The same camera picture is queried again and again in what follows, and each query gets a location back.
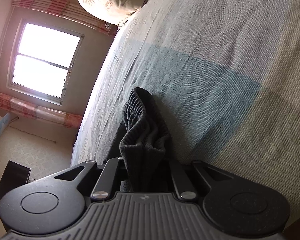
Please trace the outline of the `dark grey trousers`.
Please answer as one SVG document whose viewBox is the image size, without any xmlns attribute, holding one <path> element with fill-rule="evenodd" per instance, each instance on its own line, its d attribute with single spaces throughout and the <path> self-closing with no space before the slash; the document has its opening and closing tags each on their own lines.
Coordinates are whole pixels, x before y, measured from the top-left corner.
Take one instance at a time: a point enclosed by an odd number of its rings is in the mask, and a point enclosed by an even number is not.
<svg viewBox="0 0 300 240">
<path fill-rule="evenodd" d="M 143 88 L 131 91 L 104 162 L 116 157 L 124 159 L 128 174 L 124 191 L 171 190 L 168 163 L 173 159 L 172 139 L 153 96 Z"/>
</svg>

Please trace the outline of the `pastel patchwork bed sheet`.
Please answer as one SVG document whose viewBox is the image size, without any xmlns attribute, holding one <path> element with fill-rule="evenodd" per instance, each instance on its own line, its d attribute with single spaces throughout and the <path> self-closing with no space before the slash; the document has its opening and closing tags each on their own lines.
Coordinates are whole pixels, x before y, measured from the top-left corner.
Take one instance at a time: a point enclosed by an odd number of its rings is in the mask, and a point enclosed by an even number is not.
<svg viewBox="0 0 300 240">
<path fill-rule="evenodd" d="M 271 187 L 300 218 L 300 0 L 149 0 L 115 36 L 72 164 L 106 159 L 136 87 L 180 162 Z"/>
</svg>

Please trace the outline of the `pink checked right curtain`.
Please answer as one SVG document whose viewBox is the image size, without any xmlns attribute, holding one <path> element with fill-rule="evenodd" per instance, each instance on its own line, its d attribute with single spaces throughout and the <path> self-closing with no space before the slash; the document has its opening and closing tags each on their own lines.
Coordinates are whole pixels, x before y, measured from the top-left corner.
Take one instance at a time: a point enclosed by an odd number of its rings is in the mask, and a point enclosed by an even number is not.
<svg viewBox="0 0 300 240">
<path fill-rule="evenodd" d="M 43 12 L 79 23 L 108 36 L 115 36 L 117 26 L 89 14 L 81 6 L 67 0 L 13 0 L 12 6 Z"/>
</svg>

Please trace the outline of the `black wall television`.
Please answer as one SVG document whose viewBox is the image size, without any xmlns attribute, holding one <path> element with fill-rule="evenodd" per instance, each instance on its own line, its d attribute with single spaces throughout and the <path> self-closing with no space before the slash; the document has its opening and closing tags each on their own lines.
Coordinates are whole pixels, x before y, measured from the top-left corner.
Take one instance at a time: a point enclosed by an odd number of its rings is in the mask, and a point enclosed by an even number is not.
<svg viewBox="0 0 300 240">
<path fill-rule="evenodd" d="M 28 183 L 31 169 L 8 161 L 0 180 L 0 200 L 9 191 Z"/>
</svg>

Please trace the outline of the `window with white frame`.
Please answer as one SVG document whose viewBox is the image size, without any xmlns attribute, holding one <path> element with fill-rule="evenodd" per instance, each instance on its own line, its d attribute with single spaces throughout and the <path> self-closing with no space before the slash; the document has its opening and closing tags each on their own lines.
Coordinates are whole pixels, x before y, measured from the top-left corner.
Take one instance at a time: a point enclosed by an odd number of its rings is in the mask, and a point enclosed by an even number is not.
<svg viewBox="0 0 300 240">
<path fill-rule="evenodd" d="M 62 105 L 84 35 L 21 19 L 13 41 L 7 87 Z"/>
</svg>

